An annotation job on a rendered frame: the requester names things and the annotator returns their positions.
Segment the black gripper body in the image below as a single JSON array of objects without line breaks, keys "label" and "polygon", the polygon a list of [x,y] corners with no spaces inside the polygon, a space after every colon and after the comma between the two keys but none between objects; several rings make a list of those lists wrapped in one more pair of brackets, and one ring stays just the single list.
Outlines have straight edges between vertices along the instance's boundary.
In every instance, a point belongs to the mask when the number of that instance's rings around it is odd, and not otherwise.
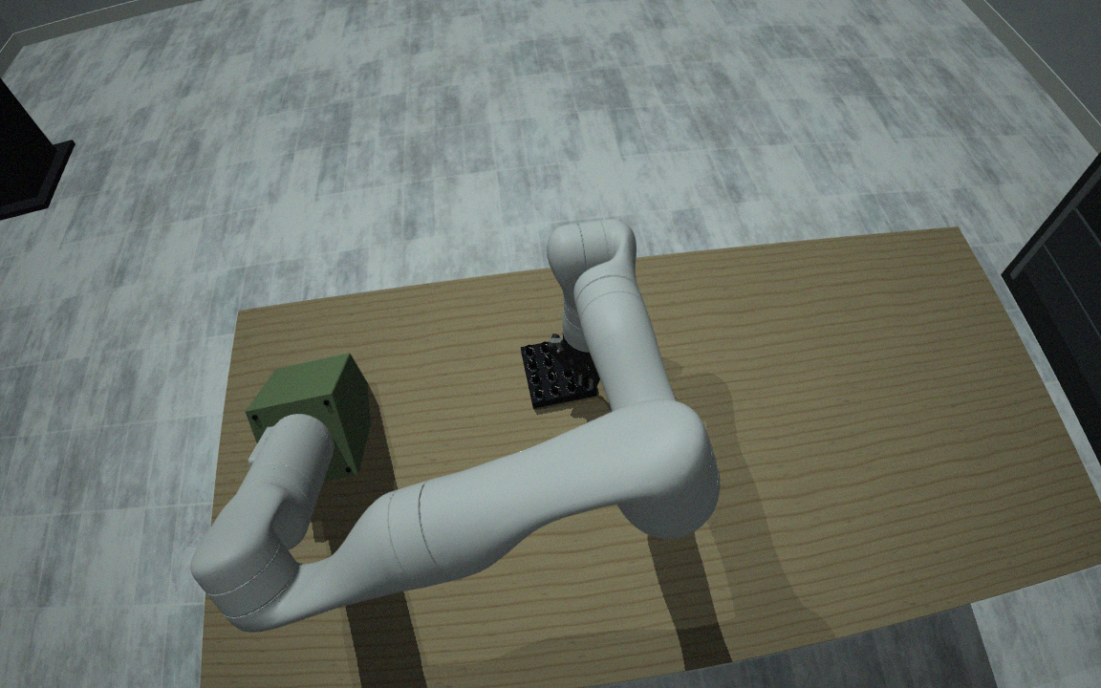
[{"label": "black gripper body", "polygon": [[[570,345],[568,343],[567,339],[564,338],[564,335],[563,335],[563,339],[562,339],[562,348],[564,350],[567,350],[567,353],[569,356],[571,356],[573,358],[576,358],[576,360],[578,360],[578,361],[581,361],[581,364],[585,364],[585,365],[593,364],[593,357],[590,356],[590,353],[581,352],[581,350],[576,350],[574,347],[570,347]],[[565,348],[567,348],[567,349],[565,349]]]}]

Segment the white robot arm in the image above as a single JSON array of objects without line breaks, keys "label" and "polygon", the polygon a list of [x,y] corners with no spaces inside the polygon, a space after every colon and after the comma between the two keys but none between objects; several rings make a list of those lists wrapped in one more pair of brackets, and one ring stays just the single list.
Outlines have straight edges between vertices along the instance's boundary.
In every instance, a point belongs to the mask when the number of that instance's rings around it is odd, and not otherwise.
[{"label": "white robot arm", "polygon": [[454,582],[554,520],[601,506],[619,506],[661,539],[704,526],[720,500],[720,468],[698,413],[673,395],[637,290],[637,238],[615,219],[565,223],[550,233],[547,256],[564,295],[564,338],[593,357],[611,413],[379,496],[340,548],[310,565],[290,549],[309,529],[333,434],[309,415],[277,421],[190,559],[190,574],[227,621],[258,633]]}]

